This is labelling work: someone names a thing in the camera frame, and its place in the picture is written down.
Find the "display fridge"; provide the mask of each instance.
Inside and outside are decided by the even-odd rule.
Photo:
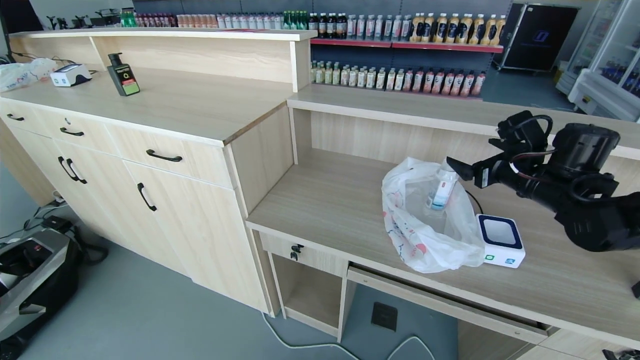
[[[580,42],[569,59],[569,66],[563,72],[556,88],[569,95],[575,81],[582,69],[588,68],[593,61],[598,49],[602,45],[604,38],[611,28],[613,20],[618,14],[618,10],[623,0],[599,0],[598,6],[594,9],[593,16],[580,38]]]
[[[569,101],[590,115],[640,120],[640,0],[623,0],[602,45],[582,69]]]

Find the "plastic bag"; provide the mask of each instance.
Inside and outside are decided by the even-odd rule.
[[[58,64],[55,61],[45,58],[35,59],[30,63],[0,65],[0,92],[49,79],[49,74],[57,68]]]
[[[387,234],[404,263],[422,273],[480,266],[484,261],[484,241],[461,184],[454,186],[444,210],[423,210],[428,196],[424,185],[434,180],[439,168],[438,163],[406,158],[382,180]]]

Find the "black drawer handle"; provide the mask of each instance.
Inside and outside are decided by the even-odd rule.
[[[69,135],[73,135],[73,136],[83,136],[84,133],[82,131],[78,131],[77,133],[72,133],[70,131],[67,131],[66,127],[61,127],[60,128],[60,132],[61,133],[65,133],[65,134],[69,134]]]
[[[153,156],[154,158],[166,160],[166,161],[173,161],[174,163],[178,163],[178,162],[182,161],[182,156],[176,156],[176,157],[173,157],[173,158],[166,158],[164,156],[156,155],[156,152],[151,150],[151,149],[147,150],[147,155]]]
[[[143,183],[138,183],[138,192],[140,193],[140,196],[142,196],[142,200],[145,201],[145,204],[147,204],[147,207],[149,208],[149,210],[151,211],[158,210],[158,208],[155,205],[151,205],[149,204],[149,201],[147,201],[147,197],[145,196],[145,193],[142,192],[142,189],[144,188],[145,188],[145,185]]]
[[[67,171],[67,168],[65,168],[65,165],[63,164],[63,162],[65,162],[65,159],[62,156],[58,156],[58,162],[60,163],[60,166],[65,169],[65,172],[67,173],[67,175],[69,175],[69,177],[71,178],[71,180],[73,181],[78,181],[80,180],[77,176],[73,176],[71,174],[69,174],[69,171]]]
[[[71,160],[71,159],[67,159],[67,165],[69,165],[69,169],[71,169],[71,171],[74,173],[74,175],[76,176],[76,178],[78,179],[78,181],[80,181],[80,182],[81,182],[81,183],[83,183],[83,184],[86,184],[86,180],[85,180],[85,179],[81,179],[81,178],[78,176],[78,174],[77,174],[78,172],[76,172],[76,169],[75,169],[75,167],[76,167],[76,166],[74,165],[73,160]]]
[[[24,121],[24,117],[15,117],[13,114],[6,114],[6,117],[16,121]]]

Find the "cabinet door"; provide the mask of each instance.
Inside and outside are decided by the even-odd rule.
[[[192,280],[266,312],[266,301],[233,190],[124,161]]]
[[[71,178],[66,158],[53,140],[16,127],[10,129],[44,176],[89,229],[107,239],[121,236],[110,219],[104,216],[100,204],[90,196],[87,187]]]
[[[111,241],[176,272],[184,267],[169,240],[148,210],[136,183],[120,158],[55,140],[58,148],[72,160],[73,170],[86,181],[85,186],[108,216],[121,237]]]

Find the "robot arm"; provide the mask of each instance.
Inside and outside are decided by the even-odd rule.
[[[546,131],[539,119],[547,121]],[[567,237],[583,249],[640,248],[640,192],[611,197],[618,182],[613,175],[600,173],[620,134],[594,125],[567,124],[550,150],[547,136],[552,126],[550,117],[523,111],[498,124],[500,139],[489,139],[502,153],[473,165],[453,158],[447,162],[479,188],[501,183],[553,211]],[[544,163],[547,155],[549,161]]]

